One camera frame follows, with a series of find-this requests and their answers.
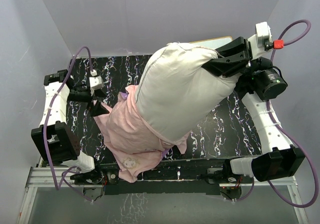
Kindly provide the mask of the purple Elsa print pillowcase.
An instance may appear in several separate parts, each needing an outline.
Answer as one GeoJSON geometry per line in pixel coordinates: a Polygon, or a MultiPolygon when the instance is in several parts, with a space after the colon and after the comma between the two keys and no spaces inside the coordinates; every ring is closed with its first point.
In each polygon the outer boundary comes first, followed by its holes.
{"type": "Polygon", "coordinates": [[[127,97],[118,94],[114,107],[102,104],[108,114],[94,118],[103,135],[104,145],[120,168],[119,178],[134,183],[142,172],[155,168],[173,146],[187,150],[188,134],[172,142],[156,132],[140,115],[135,100],[136,85],[126,87],[127,97]]]}

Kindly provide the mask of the white pillow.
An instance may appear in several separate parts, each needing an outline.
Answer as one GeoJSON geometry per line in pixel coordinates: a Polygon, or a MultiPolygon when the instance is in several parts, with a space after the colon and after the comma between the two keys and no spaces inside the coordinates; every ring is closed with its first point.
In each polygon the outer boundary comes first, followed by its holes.
{"type": "Polygon", "coordinates": [[[203,69],[214,49],[169,43],[148,60],[135,92],[142,118],[171,142],[185,136],[234,90],[240,74],[214,76],[203,69]]]}

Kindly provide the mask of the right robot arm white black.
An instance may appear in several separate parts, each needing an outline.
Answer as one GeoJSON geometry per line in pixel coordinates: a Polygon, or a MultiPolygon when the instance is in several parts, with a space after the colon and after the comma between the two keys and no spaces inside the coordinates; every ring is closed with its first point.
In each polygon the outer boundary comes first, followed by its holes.
{"type": "Polygon", "coordinates": [[[240,36],[217,48],[219,58],[202,66],[216,76],[240,74],[235,92],[247,108],[261,144],[261,155],[255,158],[225,160],[218,174],[230,183],[240,176],[254,177],[259,182],[291,177],[305,159],[301,148],[295,147],[289,137],[279,130],[281,123],[270,102],[282,94],[288,84],[281,70],[258,53],[282,47],[282,40],[265,38],[261,46],[257,46],[254,35],[249,39],[240,36]]]}

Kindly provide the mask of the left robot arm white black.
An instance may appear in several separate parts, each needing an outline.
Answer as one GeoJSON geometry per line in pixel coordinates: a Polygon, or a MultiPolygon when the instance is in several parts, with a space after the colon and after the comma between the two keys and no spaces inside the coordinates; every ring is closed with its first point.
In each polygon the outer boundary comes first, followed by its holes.
{"type": "Polygon", "coordinates": [[[75,167],[72,175],[76,184],[99,184],[103,171],[96,158],[81,150],[80,139],[67,125],[67,105],[70,101],[87,104],[90,116],[108,114],[96,98],[104,97],[102,78],[96,71],[90,73],[84,86],[76,86],[66,69],[44,78],[45,106],[39,127],[32,129],[31,138],[41,157],[48,164],[75,167]]]}

